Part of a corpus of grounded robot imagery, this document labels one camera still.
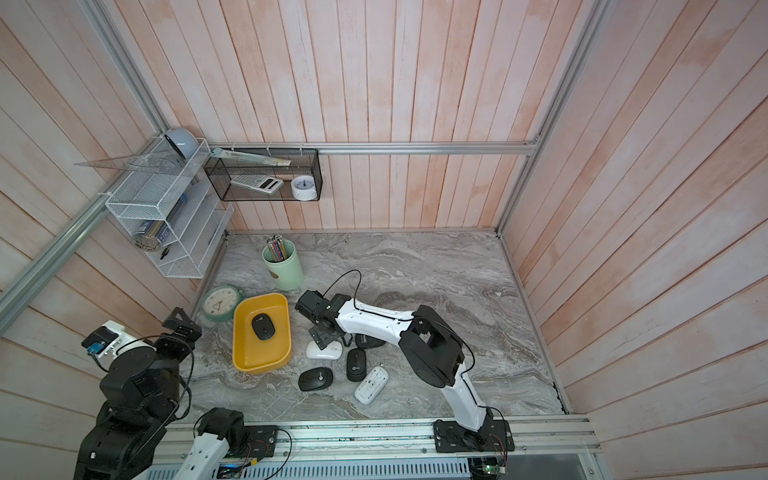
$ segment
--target robotic arm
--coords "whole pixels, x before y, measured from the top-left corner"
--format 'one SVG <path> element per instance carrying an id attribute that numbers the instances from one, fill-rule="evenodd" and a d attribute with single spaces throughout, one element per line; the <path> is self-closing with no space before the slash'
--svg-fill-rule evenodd
<path id="1" fill-rule="evenodd" d="M 321 349 L 345 333 L 361 333 L 397 345 L 413 372 L 442 390 L 463 429 L 464 445 L 475 451 L 483 449 L 493 415 L 464 376 L 463 340 L 435 310 L 424 305 L 412 312 L 387 310 L 341 293 L 327 300 L 312 290 L 299 298 L 296 310 L 315 324 L 310 334 Z"/>

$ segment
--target calculator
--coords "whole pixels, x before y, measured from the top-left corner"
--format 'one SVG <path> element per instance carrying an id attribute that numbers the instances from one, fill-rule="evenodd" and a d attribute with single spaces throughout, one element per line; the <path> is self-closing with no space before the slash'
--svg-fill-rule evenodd
<path id="1" fill-rule="evenodd" d="M 267 175 L 235 175 L 232 177 L 231 182 L 232 185 L 264 192 L 269 195 L 274 194 L 278 188 L 283 186 L 282 180 Z"/>

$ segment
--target black computer mouse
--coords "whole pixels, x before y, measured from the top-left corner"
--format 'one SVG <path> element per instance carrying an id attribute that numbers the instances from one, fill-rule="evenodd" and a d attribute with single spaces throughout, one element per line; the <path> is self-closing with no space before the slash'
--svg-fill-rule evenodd
<path id="1" fill-rule="evenodd" d="M 357 345 L 357 348 L 359 349 L 375 349 L 377 346 L 382 346 L 385 343 L 384 340 L 374 338 L 370 335 L 363 335 L 362 333 L 355 334 L 355 345 Z"/>
<path id="2" fill-rule="evenodd" d="M 250 325 L 259 340 L 269 340 L 275 335 L 275 324 L 272 323 L 272 319 L 266 313 L 256 315 L 251 320 Z"/>
<path id="3" fill-rule="evenodd" d="M 366 351 L 363 349 L 351 349 L 346 354 L 346 378 L 350 382 L 362 382 L 366 375 L 368 375 Z"/>
<path id="4" fill-rule="evenodd" d="M 331 383 L 333 383 L 333 372 L 325 366 L 307 370 L 299 375 L 299 390 L 302 392 L 327 389 Z"/>

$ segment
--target yellow tray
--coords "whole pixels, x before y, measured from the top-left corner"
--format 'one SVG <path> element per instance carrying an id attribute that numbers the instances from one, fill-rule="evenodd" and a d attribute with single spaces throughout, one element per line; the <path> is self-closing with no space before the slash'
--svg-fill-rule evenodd
<path id="1" fill-rule="evenodd" d="M 271 339 L 256 336 L 251 321 L 266 313 L 275 326 Z M 235 309 L 232 363 L 241 372 L 264 373 L 285 366 L 291 357 L 288 300 L 280 293 L 252 296 Z"/>

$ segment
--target pencil holder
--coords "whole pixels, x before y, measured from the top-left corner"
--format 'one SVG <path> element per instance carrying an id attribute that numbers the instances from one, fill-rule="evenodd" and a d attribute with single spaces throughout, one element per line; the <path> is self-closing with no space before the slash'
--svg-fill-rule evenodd
<path id="1" fill-rule="evenodd" d="M 266 268 L 274 278 L 278 290 L 293 290 L 299 288 L 304 283 L 304 270 L 301 270 L 299 253 L 296 252 L 296 246 L 290 240 L 283 240 L 288 258 L 282 262 L 275 262 L 269 247 L 261 250 L 261 257 L 264 259 Z"/>

